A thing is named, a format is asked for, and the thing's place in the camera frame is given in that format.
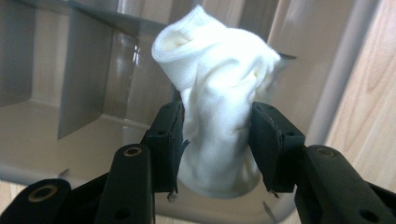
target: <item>screw hole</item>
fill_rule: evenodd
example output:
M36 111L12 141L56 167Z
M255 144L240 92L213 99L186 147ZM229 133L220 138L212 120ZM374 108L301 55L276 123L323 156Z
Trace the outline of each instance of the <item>screw hole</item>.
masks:
M319 147L319 148L317 148L317 152L320 153L321 155L327 156L327 157L334 157L335 156L335 154L331 150L326 149L326 148Z
M58 191L58 188L53 185L46 185L41 188L35 189L32 193L29 194L28 196L28 201L31 203L40 203L48 198L52 197L56 191Z
M361 217L364 219L371 221L371 222L378 222L379 217L372 211L361 209L359 210L359 214L361 214Z
M131 213L129 212L129 209L125 207L117 210L117 212L114 214L114 218L116 220L124 220L128 218L130 215Z
M175 200L177 199L177 193L172 191L168 194L168 196L166 197L168 199L169 203L174 203Z
M124 156L134 157L142 153L142 149L140 147L131 147L124 151Z

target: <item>crumpled cloth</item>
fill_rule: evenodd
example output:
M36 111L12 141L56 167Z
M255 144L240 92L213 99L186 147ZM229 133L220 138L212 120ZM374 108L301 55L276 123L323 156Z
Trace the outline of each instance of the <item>crumpled cloth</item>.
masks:
M259 172L248 150L253 101L267 101L280 56L253 33L227 28L198 6L155 39L152 56L180 91L183 138L178 178L201 194L250 191Z

